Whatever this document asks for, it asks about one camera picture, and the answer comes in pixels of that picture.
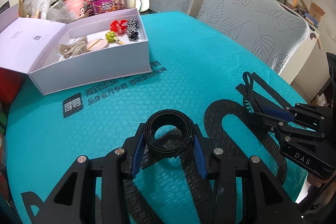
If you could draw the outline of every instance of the black and white bead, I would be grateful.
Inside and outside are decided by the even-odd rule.
[[[137,28],[138,28],[138,20],[131,18],[127,22],[127,36],[129,40],[134,41],[139,38],[139,32],[137,31]]]

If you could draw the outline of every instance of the red bow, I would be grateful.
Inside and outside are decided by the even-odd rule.
[[[126,32],[127,29],[127,25],[123,25],[126,22],[128,22],[128,20],[122,20],[120,21],[120,23],[117,20],[115,20],[111,23],[110,30],[117,34],[123,34],[124,32]]]

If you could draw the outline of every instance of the black logo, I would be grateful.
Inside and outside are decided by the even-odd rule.
[[[83,109],[82,94],[77,93],[63,101],[63,117],[69,117],[72,114]]]

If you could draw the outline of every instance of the white box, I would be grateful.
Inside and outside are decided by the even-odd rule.
[[[0,15],[0,67],[27,74],[43,95],[152,71],[148,39],[137,9],[117,10],[70,24],[19,18],[17,11],[15,5]],[[89,40],[105,38],[112,21],[130,18],[138,19],[136,42],[113,43],[58,62],[60,44],[84,35]]]

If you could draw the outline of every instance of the box lid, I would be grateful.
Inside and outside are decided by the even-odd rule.
[[[0,67],[28,74],[65,26],[49,20],[17,18],[0,33]]]
[[[311,2],[309,14],[314,17],[318,23],[320,23],[322,16],[325,12],[322,10],[321,7],[316,5],[314,2]]]

